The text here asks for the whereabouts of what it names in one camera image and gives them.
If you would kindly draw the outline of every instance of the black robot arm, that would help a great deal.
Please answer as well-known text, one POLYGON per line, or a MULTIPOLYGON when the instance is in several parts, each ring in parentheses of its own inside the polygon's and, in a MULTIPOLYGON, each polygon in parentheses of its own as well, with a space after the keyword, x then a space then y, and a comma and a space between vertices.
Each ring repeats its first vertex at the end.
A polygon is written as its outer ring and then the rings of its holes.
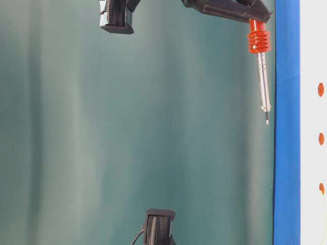
MULTIPOLYGON (((100 27, 111 33, 132 34, 132 13, 141 0, 99 0, 100 27)), ((249 23, 256 19, 266 23, 271 16, 261 0, 181 0, 200 13, 249 23)))

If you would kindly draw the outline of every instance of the orange circle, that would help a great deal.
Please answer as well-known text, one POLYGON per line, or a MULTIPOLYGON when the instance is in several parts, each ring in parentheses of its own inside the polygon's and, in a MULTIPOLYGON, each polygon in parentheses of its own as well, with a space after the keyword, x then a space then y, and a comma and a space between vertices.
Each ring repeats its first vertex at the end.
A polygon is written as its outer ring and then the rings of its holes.
POLYGON ((320 97, 323 96, 324 90, 325 90, 325 89, 324 89, 323 83, 319 83, 319 85, 318 85, 318 95, 319 95, 320 97))
POLYGON ((324 137, 323 133, 320 133, 319 134, 319 144, 323 145, 324 141, 325 141, 325 137, 324 137))
POLYGON ((321 193, 324 195, 325 194, 325 187, 322 183, 319 184, 319 190, 321 191, 321 193))

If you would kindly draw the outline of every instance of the blue frame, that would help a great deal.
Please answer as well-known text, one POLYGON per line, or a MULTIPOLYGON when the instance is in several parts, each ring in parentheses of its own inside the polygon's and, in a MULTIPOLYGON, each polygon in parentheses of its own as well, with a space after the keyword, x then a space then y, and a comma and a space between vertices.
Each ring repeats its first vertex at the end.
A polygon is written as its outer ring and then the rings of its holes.
POLYGON ((276 0, 274 245, 300 244, 300 3, 276 0))

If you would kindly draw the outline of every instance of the ridged rubber pad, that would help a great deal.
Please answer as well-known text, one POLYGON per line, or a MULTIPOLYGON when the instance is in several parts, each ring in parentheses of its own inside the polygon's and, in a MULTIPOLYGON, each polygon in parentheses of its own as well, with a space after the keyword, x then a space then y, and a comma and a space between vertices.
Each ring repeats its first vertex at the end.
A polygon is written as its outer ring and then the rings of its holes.
POLYGON ((147 242, 149 245, 167 245, 170 237, 171 217, 149 217, 147 242))
POLYGON ((113 26, 125 25, 126 2, 122 0, 109 0, 107 2, 108 23, 113 26))

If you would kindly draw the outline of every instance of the black clamp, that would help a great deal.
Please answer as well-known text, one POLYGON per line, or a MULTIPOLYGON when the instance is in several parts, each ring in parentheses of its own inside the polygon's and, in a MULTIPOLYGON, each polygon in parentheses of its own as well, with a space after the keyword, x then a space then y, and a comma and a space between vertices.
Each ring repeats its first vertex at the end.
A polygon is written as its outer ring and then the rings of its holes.
MULTIPOLYGON (((99 0, 100 27, 111 33, 132 34, 132 13, 141 0, 99 0)), ((266 23, 271 12, 261 0, 181 0, 200 13, 249 23, 256 19, 266 23)))

